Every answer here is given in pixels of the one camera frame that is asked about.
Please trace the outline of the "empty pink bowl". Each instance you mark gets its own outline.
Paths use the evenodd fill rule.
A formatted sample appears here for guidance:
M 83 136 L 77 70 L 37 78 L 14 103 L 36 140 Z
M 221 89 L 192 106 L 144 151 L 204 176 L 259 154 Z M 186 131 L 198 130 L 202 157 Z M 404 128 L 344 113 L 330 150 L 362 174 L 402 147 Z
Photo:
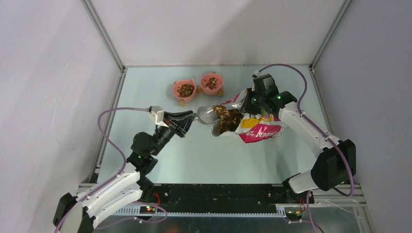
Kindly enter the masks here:
M 223 96 L 223 77 L 217 73 L 205 74 L 200 79 L 200 87 L 206 95 Z

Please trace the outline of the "cat food bag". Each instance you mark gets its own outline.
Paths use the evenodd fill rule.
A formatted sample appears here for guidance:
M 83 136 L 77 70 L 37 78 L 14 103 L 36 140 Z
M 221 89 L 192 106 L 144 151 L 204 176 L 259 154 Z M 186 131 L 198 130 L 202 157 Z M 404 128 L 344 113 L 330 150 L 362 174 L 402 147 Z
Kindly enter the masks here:
M 219 121 L 212 127 L 212 135 L 239 136 L 244 143 L 255 143 L 280 136 L 287 126 L 272 114 L 262 112 L 260 115 L 241 113 L 240 106 L 246 99 L 247 90 L 238 93 L 233 99 L 223 103 L 232 104 L 234 109 L 224 106 L 214 108 Z

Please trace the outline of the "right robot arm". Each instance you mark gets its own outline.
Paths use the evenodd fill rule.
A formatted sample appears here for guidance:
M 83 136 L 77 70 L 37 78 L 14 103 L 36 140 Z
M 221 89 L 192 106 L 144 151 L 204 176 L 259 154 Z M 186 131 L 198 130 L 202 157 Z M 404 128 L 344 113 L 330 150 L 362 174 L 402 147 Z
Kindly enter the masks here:
M 354 192 L 353 176 L 356 173 L 356 146 L 347 139 L 326 133 L 319 128 L 300 108 L 300 103 L 290 92 L 279 92 L 274 78 L 269 75 L 253 75 L 254 89 L 249 89 L 244 102 L 244 111 L 258 114 L 265 111 L 291 128 L 311 149 L 316 161 L 312 169 L 286 180 L 282 190 L 285 201 L 297 202 L 302 193 L 321 189 L 335 189 L 349 181 Z

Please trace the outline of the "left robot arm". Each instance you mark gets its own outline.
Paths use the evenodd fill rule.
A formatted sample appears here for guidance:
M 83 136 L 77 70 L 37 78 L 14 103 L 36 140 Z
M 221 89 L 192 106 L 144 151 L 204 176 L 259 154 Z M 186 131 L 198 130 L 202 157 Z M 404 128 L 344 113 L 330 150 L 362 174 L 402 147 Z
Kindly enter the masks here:
M 53 218 L 56 233 L 91 233 L 123 206 L 153 198 L 153 183 L 146 175 L 158 162 L 155 156 L 175 135 L 185 137 L 198 116 L 193 111 L 165 112 L 159 106 L 141 111 L 150 114 L 154 134 L 137 133 L 131 155 L 121 153 L 123 163 L 108 179 L 76 196 L 66 193 L 60 198 Z

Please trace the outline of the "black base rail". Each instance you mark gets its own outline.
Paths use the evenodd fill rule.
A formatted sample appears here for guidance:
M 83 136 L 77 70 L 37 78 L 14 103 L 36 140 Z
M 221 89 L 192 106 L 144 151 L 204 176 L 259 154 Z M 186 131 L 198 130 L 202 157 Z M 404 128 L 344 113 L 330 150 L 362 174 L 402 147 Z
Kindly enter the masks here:
M 175 214 L 276 214 L 282 204 L 314 203 L 307 192 L 281 184 L 154 184 L 141 202 L 160 203 Z

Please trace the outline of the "pink bowl with kibble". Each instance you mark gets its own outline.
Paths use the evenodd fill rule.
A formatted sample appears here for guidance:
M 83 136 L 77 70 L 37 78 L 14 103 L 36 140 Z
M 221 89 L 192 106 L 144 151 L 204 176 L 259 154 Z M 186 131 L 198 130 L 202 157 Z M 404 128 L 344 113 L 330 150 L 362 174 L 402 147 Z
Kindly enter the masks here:
M 197 95 L 197 86 L 194 79 L 180 80 L 173 83 L 172 93 L 180 106 L 194 100 Z

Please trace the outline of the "metal food scoop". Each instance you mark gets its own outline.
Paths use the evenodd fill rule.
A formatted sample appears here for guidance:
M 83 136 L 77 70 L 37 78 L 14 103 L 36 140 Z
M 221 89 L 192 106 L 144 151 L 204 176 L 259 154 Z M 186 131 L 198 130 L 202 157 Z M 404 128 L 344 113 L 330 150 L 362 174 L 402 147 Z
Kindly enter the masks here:
M 214 124 L 215 122 L 219 121 L 220 118 L 217 116 L 214 108 L 217 106 L 224 106 L 227 109 L 234 109 L 235 106 L 232 104 L 218 104 L 218 105 L 204 105 L 200 106 L 197 111 L 196 115 L 197 117 L 195 120 L 197 120 L 199 123 L 204 124 L 204 125 L 210 125 Z

